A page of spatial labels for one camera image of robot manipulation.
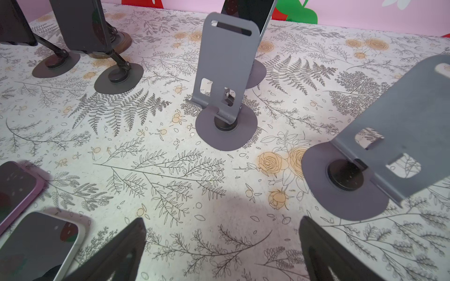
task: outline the slot cutout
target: slot cutout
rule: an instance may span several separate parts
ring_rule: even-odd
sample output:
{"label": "slot cutout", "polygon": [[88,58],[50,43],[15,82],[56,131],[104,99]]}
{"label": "slot cutout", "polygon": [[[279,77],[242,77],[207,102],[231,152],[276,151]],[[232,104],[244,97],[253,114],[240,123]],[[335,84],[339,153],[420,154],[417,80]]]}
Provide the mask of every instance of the slot cutout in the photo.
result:
{"label": "slot cutout", "polygon": [[386,167],[400,178],[411,178],[422,169],[420,163],[407,153],[400,154]]}
{"label": "slot cutout", "polygon": [[209,96],[211,94],[212,81],[206,78],[202,78],[200,83],[200,93]]}
{"label": "slot cutout", "polygon": [[236,27],[234,25],[230,25],[230,24],[223,23],[223,22],[218,22],[218,21],[213,20],[213,21],[211,21],[211,25],[214,27],[223,28],[223,29],[226,29],[226,30],[229,30],[232,32],[239,33],[239,34],[244,34],[246,36],[252,35],[252,32],[248,29]]}
{"label": "slot cutout", "polygon": [[365,150],[377,146],[384,136],[372,128],[364,128],[355,136],[355,141]]}

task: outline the red decoration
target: red decoration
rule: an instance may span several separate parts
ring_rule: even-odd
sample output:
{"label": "red decoration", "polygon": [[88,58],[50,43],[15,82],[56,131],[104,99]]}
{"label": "red decoration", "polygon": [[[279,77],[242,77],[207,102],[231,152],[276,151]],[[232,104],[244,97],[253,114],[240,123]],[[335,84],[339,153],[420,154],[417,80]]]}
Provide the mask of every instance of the red decoration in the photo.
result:
{"label": "red decoration", "polygon": [[154,0],[155,4],[153,4],[153,0],[122,0],[122,5],[132,5],[132,6],[141,6],[141,7],[150,7],[150,8],[159,8],[163,9],[162,0]]}
{"label": "red decoration", "polygon": [[275,8],[272,19],[276,19],[277,21],[285,21],[288,18],[288,15],[283,14],[282,12],[278,11],[277,8]]}
{"label": "red decoration", "polygon": [[59,239],[63,242],[74,242],[78,236],[78,227],[73,224],[67,222],[63,229],[61,230],[61,233],[59,235]]}

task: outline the floral tablecloth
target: floral tablecloth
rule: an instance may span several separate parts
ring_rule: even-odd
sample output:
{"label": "floral tablecloth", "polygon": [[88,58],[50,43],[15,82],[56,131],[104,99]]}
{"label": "floral tablecloth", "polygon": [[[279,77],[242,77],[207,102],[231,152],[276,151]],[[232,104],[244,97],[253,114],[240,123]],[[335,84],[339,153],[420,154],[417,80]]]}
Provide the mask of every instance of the floral tablecloth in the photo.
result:
{"label": "floral tablecloth", "polygon": [[[450,280],[450,178],[351,222],[315,200],[301,166],[308,147],[332,139],[414,64],[450,54],[450,40],[271,21],[257,52],[267,77],[244,98],[259,127],[243,148],[221,152],[198,137],[199,109],[185,102],[206,14],[103,8],[133,39],[122,55],[145,69],[129,93],[94,91],[111,59],[83,55],[67,74],[37,79],[31,71],[49,49],[0,46],[0,159],[47,179],[21,218],[44,210],[88,227],[71,270],[142,217],[138,280],[308,280],[298,237],[308,215],[386,280]],[[31,26],[65,47],[52,13]],[[412,176],[420,165],[406,156],[391,169]]]}

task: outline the phone stand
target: phone stand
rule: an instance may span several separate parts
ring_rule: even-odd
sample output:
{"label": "phone stand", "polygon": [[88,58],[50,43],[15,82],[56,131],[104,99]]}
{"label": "phone stand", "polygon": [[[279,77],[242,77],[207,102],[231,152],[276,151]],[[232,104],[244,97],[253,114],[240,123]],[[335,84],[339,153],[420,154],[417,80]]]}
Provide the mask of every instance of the phone stand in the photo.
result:
{"label": "phone stand", "polygon": [[250,89],[261,83],[267,74],[267,69],[262,62],[254,60],[250,76],[248,77],[246,89]]}
{"label": "phone stand", "polygon": [[[212,21],[251,31],[251,35],[213,26]],[[259,44],[259,29],[254,22],[211,13],[205,19],[202,36],[194,90],[188,101],[202,108],[195,121],[196,130],[213,148],[236,150],[252,138],[258,125],[255,113],[242,104],[242,99]],[[200,92],[203,78],[212,81],[209,96]]]}
{"label": "phone stand", "polygon": [[134,281],[145,247],[145,224],[142,218],[132,221],[63,281]]}
{"label": "phone stand", "polygon": [[299,236],[311,281],[383,281],[309,217],[300,221]]}
{"label": "phone stand", "polygon": [[[389,199],[403,199],[449,175],[450,56],[419,62],[330,142],[309,148],[301,161],[317,201],[346,220],[382,213]],[[366,149],[355,141],[363,129],[379,132]],[[421,170],[410,178],[388,165],[408,154]]]}
{"label": "phone stand", "polygon": [[[111,45],[114,51],[116,51],[117,54],[125,52],[125,50],[128,49],[132,43],[130,35],[123,31],[117,31],[117,29],[110,25],[108,22],[106,22],[106,24],[108,26],[108,34],[109,38],[111,39]],[[89,54],[89,56],[96,59],[110,57],[106,54]]]}
{"label": "phone stand", "polygon": [[34,34],[36,40],[54,51],[55,54],[42,60],[31,73],[36,78],[51,78],[66,73],[71,70],[80,60],[80,55],[60,49],[39,35]]}
{"label": "phone stand", "polygon": [[137,63],[125,61],[116,51],[108,54],[117,62],[100,74],[94,89],[101,94],[121,94],[134,88],[142,78],[144,69]]}

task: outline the round stand base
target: round stand base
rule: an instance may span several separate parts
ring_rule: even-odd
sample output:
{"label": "round stand base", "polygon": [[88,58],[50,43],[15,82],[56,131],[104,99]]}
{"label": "round stand base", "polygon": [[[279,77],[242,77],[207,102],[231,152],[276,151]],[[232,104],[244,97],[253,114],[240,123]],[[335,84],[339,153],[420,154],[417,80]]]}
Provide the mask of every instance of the round stand base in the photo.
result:
{"label": "round stand base", "polygon": [[[118,32],[116,34],[116,39],[111,43],[112,48],[116,53],[121,54],[125,52],[126,49],[128,49],[131,46],[132,40],[128,33],[126,32]],[[91,58],[96,59],[102,59],[102,58],[109,58],[108,55],[98,55],[98,54],[89,54]]]}
{"label": "round stand base", "polygon": [[111,83],[108,78],[109,73],[119,69],[117,65],[114,65],[97,78],[94,84],[94,89],[101,94],[121,94],[134,88],[142,78],[144,69],[137,63],[131,63],[131,69],[128,78],[121,83]]}
{"label": "round stand base", "polygon": [[214,122],[217,107],[207,106],[195,120],[198,135],[210,146],[222,151],[232,151],[244,146],[258,128],[258,119],[248,106],[242,105],[238,114],[238,124],[231,131],[221,131]]}
{"label": "round stand base", "polygon": [[248,77],[246,89],[250,89],[261,83],[267,74],[267,69],[260,61],[254,60],[252,71]]}
{"label": "round stand base", "polygon": [[69,56],[67,57],[66,61],[60,65],[59,67],[55,68],[48,68],[45,65],[45,61],[47,59],[51,59],[53,57],[56,57],[55,54],[49,56],[48,58],[42,60],[36,67],[33,69],[33,72],[31,73],[36,78],[52,78],[56,76],[60,76],[61,74],[66,73],[67,71],[71,70],[72,67],[74,67],[77,62],[80,60],[80,55],[77,53],[69,52]]}
{"label": "round stand base", "polygon": [[333,215],[351,221],[369,219],[384,212],[389,198],[370,181],[373,172],[362,171],[361,187],[346,191],[333,184],[329,177],[329,166],[336,160],[346,161],[329,142],[310,147],[303,156],[303,174],[317,201]]}

